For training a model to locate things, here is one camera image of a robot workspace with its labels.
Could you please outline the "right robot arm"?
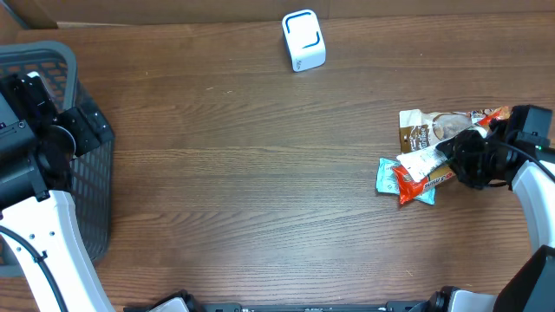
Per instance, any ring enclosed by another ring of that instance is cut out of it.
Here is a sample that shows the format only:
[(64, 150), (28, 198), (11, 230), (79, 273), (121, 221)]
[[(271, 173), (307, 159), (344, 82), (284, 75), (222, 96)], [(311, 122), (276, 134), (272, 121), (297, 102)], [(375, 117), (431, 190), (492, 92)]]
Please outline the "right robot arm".
[(436, 147), (464, 185), (501, 185), (516, 195), (532, 255), (499, 294), (444, 287), (423, 303), (422, 310), (553, 312), (554, 150), (548, 138), (552, 115), (548, 108), (515, 106), (507, 120), (490, 123), (488, 135), (464, 130)]

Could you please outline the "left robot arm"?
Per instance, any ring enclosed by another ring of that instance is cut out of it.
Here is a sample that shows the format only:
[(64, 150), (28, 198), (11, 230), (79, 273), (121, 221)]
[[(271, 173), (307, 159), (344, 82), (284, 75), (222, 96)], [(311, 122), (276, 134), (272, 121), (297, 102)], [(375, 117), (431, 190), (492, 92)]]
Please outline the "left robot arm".
[(110, 311), (78, 227), (71, 163), (111, 142), (96, 108), (56, 108), (36, 71), (1, 80), (1, 236), (41, 311)]

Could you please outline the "beige brown snack pouch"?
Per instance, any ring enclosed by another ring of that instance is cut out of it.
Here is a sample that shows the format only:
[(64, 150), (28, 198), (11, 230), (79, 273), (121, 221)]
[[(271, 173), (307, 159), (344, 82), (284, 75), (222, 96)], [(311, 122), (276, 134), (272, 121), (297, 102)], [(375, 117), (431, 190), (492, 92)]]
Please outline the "beige brown snack pouch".
[(420, 109), (399, 113), (401, 153), (411, 153), (454, 137), (494, 113), (491, 108), (470, 112), (423, 113)]

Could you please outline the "green teal snack packet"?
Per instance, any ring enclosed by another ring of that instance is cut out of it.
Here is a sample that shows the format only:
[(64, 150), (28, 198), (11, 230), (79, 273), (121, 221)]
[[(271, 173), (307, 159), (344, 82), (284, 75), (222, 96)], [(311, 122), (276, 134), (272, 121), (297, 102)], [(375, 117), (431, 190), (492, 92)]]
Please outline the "green teal snack packet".
[[(399, 195), (399, 186), (393, 168), (399, 166), (400, 163), (396, 160), (391, 159), (379, 159), (379, 166), (376, 174), (375, 187), (378, 192), (389, 193)], [(432, 188), (430, 191), (426, 191), (421, 195), (415, 197), (415, 199), (421, 201), (422, 203), (428, 205), (435, 204), (435, 189)]]

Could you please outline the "red orange spaghetti pack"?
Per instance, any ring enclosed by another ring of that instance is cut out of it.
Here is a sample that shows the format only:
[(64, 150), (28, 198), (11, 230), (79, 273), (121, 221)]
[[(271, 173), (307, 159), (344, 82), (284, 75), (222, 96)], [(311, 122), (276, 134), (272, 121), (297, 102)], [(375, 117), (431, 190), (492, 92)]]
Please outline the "red orange spaghetti pack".
[[(476, 130), (481, 136), (486, 136), (490, 132), (489, 124), (493, 120), (506, 120), (511, 114), (511, 109), (509, 107), (498, 107), (491, 108), (494, 113), (489, 117), (481, 120), (480, 122), (470, 126), (465, 130)], [(400, 163), (399, 166), (393, 168), (395, 177), (398, 182), (399, 192), (400, 192), (400, 202), (402, 204), (414, 199), (416, 196), (423, 194), (426, 191), (430, 191), (437, 185), (446, 182), (447, 180), (456, 176), (456, 173), (449, 167), (447, 162), (433, 170), (429, 175), (427, 175), (422, 181), (415, 182), (410, 177), (408, 170)]]

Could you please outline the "white cream tube gold cap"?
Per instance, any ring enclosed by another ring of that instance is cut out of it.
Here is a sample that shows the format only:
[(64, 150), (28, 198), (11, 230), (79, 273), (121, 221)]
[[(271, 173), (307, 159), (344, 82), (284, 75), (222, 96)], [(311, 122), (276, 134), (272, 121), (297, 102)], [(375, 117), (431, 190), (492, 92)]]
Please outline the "white cream tube gold cap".
[(400, 128), (402, 153), (396, 158), (408, 170), (413, 181), (422, 181), (447, 162), (447, 157), (437, 146), (454, 138), (460, 130), (449, 132), (442, 128), (441, 133), (447, 133), (447, 137), (439, 139), (434, 129), (427, 125)]

